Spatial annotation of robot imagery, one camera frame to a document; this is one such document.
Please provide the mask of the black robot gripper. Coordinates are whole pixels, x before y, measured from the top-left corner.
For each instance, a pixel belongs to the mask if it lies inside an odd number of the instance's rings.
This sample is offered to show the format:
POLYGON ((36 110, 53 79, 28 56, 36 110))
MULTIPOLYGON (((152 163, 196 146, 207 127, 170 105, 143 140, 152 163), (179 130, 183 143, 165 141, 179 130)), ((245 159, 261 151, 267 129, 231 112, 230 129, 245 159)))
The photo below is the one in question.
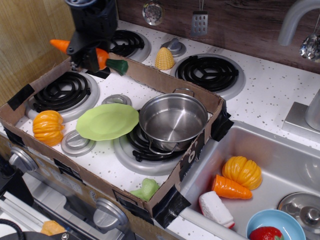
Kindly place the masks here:
POLYGON ((75 31, 67 47, 74 68, 98 72, 107 67, 110 46, 118 28, 118 10, 114 0, 66 0, 75 31))

